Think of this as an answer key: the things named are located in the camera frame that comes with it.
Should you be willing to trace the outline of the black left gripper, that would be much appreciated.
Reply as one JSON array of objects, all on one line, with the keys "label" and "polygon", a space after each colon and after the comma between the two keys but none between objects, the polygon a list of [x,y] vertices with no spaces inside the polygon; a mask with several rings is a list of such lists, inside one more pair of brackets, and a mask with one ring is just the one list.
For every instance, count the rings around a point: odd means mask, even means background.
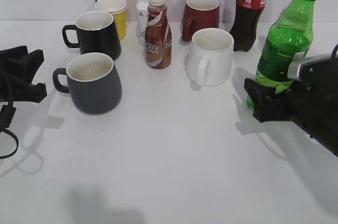
[{"label": "black left gripper", "polygon": [[46,96],[44,83],[28,84],[44,62],[40,49],[28,52],[27,46],[1,50],[1,102],[40,103]]}]

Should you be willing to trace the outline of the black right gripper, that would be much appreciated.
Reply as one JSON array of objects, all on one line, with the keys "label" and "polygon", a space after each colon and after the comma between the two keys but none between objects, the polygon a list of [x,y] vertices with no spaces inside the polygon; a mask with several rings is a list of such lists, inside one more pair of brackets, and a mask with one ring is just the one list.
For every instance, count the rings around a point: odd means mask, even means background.
[{"label": "black right gripper", "polygon": [[253,116],[261,123],[290,122],[310,138],[337,156],[337,58],[306,67],[301,81],[276,94],[275,87],[265,87],[246,78],[244,89],[252,99]]}]

